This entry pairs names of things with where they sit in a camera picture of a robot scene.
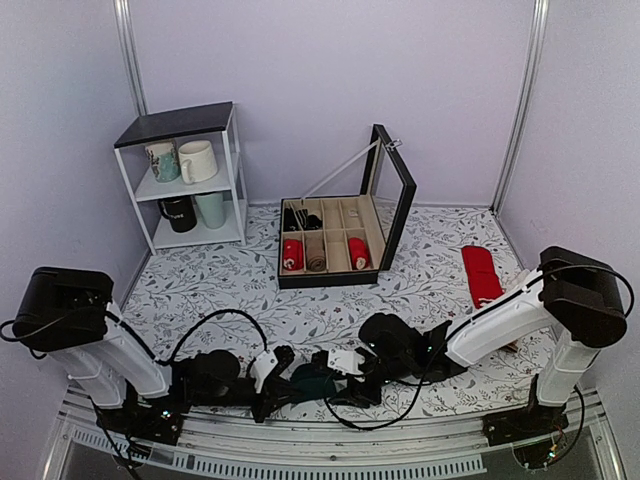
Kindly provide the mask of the dark green sock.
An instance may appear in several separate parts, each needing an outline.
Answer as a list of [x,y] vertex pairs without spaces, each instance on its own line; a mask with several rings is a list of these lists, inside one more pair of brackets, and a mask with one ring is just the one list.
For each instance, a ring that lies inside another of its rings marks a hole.
[[333,397],[337,391],[329,375],[317,370],[312,364],[299,365],[290,377],[291,384],[299,391],[295,403],[322,400]]

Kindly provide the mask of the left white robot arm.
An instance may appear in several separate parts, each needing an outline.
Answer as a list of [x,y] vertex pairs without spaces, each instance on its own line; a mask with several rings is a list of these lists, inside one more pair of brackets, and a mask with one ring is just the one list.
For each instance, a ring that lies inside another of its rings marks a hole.
[[247,407],[257,423],[303,401],[303,391],[281,376],[294,359],[289,347],[263,349],[245,375],[227,350],[179,359],[184,338],[162,360],[122,319],[113,287],[104,272],[39,267],[14,319],[2,323],[1,338],[61,363],[128,434],[148,426],[141,401],[166,419],[194,406]]

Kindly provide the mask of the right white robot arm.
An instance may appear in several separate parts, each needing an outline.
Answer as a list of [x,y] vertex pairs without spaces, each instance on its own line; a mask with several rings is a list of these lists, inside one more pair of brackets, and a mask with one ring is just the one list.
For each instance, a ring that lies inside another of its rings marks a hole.
[[368,408],[380,403],[381,389],[391,381],[444,381],[515,340],[558,325],[556,349],[532,381],[529,405],[517,415],[521,432],[537,436],[554,422],[556,409],[565,406],[599,352],[625,335],[633,309],[621,299],[618,286],[625,281],[603,262],[553,246],[517,286],[464,319],[419,332],[396,315],[376,313],[359,329],[364,348],[330,353],[328,367],[345,376],[347,385],[325,401]]

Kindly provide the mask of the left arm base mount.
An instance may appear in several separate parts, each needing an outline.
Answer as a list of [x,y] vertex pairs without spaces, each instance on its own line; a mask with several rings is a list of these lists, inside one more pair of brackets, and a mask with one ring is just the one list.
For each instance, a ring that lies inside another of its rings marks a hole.
[[97,408],[97,425],[131,440],[176,446],[182,431],[182,413],[166,401],[143,400],[129,389],[118,408]]

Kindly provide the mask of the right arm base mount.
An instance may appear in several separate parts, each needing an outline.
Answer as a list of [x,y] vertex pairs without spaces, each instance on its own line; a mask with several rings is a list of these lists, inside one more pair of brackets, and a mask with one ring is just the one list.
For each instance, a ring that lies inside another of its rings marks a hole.
[[576,446],[582,434],[586,405],[582,392],[575,386],[574,392],[580,402],[580,421],[571,441],[566,439],[565,428],[569,426],[564,413],[566,405],[546,407],[538,403],[536,394],[530,391],[529,403],[522,408],[502,413],[487,414],[482,418],[482,433],[490,446],[504,445],[549,434],[550,444],[544,451],[539,444],[515,448],[514,458],[525,470],[547,470],[564,459]]

